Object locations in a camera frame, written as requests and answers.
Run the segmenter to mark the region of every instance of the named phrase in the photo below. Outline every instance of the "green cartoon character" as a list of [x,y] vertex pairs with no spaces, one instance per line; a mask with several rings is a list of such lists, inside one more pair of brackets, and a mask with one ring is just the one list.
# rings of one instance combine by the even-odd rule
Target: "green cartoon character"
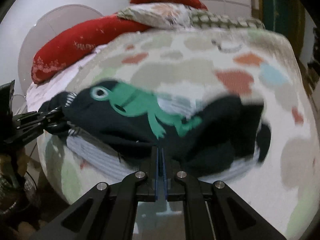
[[147,114],[149,125],[157,139],[163,138],[166,133],[158,120],[166,125],[174,126],[180,137],[185,136],[189,130],[202,122],[199,116],[193,116],[182,123],[185,117],[182,114],[170,114],[162,110],[156,95],[123,82],[116,84],[112,90],[103,86],[92,87],[90,95],[97,101],[109,100],[112,108],[123,116],[136,117]]

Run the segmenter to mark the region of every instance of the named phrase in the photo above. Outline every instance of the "light blue spot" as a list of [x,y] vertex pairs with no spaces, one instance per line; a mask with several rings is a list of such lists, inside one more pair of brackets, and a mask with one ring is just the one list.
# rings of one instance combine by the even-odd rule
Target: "light blue spot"
[[262,63],[260,65],[260,69],[261,72],[259,79],[266,86],[277,87],[288,82],[286,77],[284,77],[280,71],[276,70],[274,67],[270,66],[267,63]]

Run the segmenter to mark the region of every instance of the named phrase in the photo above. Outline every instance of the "white wall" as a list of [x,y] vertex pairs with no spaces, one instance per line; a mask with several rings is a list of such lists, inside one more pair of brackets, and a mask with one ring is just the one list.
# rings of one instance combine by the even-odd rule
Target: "white wall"
[[17,67],[22,42],[39,18],[66,4],[86,5],[109,15],[126,7],[128,0],[16,0],[0,24],[0,84],[15,79],[15,94],[22,94]]
[[313,50],[313,44],[315,42],[315,36],[313,34],[313,28],[316,27],[310,14],[305,10],[305,27],[304,27],[304,38],[303,47],[300,54],[301,63],[307,68],[307,63],[310,62]]

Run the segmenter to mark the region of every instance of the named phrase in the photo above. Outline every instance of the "silver bolt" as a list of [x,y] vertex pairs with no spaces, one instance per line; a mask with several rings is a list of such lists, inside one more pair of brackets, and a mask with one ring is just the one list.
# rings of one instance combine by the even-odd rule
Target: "silver bolt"
[[187,173],[185,171],[178,171],[177,176],[179,178],[185,178],[187,176]]
[[138,172],[136,172],[136,177],[137,177],[138,179],[143,178],[145,175],[146,175],[146,174],[145,174],[143,171],[138,171]]
[[214,185],[215,185],[217,188],[224,188],[224,186],[225,186],[226,184],[224,184],[223,181],[218,180],[218,181],[216,181],[216,182],[214,183]]
[[100,182],[98,185],[97,185],[97,189],[98,190],[105,190],[107,188],[107,184],[104,183],[104,182]]

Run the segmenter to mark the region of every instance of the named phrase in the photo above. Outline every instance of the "bed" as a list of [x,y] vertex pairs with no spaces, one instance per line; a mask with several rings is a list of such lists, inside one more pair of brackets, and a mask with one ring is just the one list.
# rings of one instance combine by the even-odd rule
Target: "bed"
[[[228,1],[222,2],[225,8]],[[250,0],[245,7],[251,9]],[[148,56],[129,65],[123,63],[128,63],[125,61],[128,56],[142,53]],[[176,72],[169,77],[152,69],[160,60],[177,67]],[[196,74],[192,70],[195,64],[201,68]],[[217,74],[234,71],[235,77]],[[157,75],[146,78],[152,73]],[[299,67],[286,38],[266,30],[220,28],[124,34],[97,47],[49,82],[32,83],[27,92],[28,110],[38,110],[60,91],[78,93],[105,78],[157,93],[170,92],[190,102],[209,102],[222,93],[235,91],[243,102],[262,98],[265,103],[262,115],[271,127],[270,148],[263,161],[258,162],[257,151],[249,161],[239,159],[227,171],[200,179],[226,181],[287,239],[299,239],[306,231],[319,206],[319,141]],[[93,142],[91,137],[84,142],[77,140],[69,136],[64,142],[48,132],[37,139],[44,173],[68,203],[98,182],[113,184],[137,170],[134,165],[119,161],[113,149]],[[99,158],[93,159],[94,155],[74,153],[71,148],[79,143],[88,152],[90,143],[97,146],[99,157],[106,158],[105,165],[97,167]],[[161,199],[156,204],[138,206],[133,238],[149,239],[154,235],[158,239],[168,236],[184,239],[181,203],[169,205]]]

